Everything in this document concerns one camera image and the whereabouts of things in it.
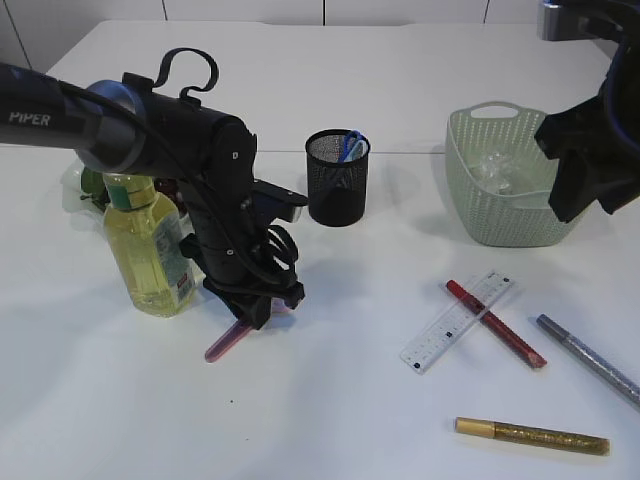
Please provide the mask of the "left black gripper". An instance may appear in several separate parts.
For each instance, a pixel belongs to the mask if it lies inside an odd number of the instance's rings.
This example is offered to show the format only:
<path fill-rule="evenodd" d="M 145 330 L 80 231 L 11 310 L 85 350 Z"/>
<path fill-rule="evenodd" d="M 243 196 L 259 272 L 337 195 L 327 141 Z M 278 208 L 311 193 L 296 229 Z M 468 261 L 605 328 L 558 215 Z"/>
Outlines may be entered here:
<path fill-rule="evenodd" d="M 204 287 L 218 296 L 250 329 L 270 319 L 272 299 L 294 309 L 305 297 L 296 272 L 298 248 L 279 225 L 263 226 L 252 200 L 254 180 L 224 192 L 201 179 L 178 181 L 194 232 L 179 243 L 181 253 L 204 273 Z"/>

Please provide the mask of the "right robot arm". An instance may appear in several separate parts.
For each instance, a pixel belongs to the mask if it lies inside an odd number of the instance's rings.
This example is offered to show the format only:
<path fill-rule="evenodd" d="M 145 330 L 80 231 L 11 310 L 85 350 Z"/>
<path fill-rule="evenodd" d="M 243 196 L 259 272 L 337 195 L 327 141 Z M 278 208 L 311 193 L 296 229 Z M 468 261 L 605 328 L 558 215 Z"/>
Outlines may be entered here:
<path fill-rule="evenodd" d="M 547 115 L 535 134 L 541 151 L 558 163 L 549 196 L 557 219 L 569 223 L 593 202 L 614 214 L 639 196 L 639 4 L 542 1 L 538 36 L 617 46 L 596 95 Z"/>

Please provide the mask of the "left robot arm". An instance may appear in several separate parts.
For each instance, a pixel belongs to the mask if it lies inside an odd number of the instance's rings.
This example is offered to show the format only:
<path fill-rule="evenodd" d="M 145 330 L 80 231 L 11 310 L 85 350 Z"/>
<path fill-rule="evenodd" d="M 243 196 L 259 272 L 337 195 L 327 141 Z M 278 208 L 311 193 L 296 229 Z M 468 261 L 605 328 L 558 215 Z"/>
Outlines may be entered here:
<path fill-rule="evenodd" d="M 200 86 L 159 93 L 173 59 L 164 55 L 156 79 L 125 73 L 87 88 L 3 64 L 1 140 L 69 149 L 100 173 L 174 180 L 193 226 L 182 253 L 237 319 L 259 329 L 274 299 L 291 309 L 304 299 L 285 224 L 307 200 L 255 177 L 256 136 L 239 117 L 204 107 Z"/>

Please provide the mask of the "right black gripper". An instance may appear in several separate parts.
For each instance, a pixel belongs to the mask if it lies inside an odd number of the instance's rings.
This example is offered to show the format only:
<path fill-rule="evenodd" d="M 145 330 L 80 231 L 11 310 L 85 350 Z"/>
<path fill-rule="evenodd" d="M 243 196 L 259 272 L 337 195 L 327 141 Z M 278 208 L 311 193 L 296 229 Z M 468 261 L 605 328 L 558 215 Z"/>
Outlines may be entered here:
<path fill-rule="evenodd" d="M 594 202 L 613 215 L 639 197 L 639 154 L 614 132 L 600 97 L 547 115 L 534 138 L 548 159 L 559 159 L 549 205 L 560 222 Z"/>

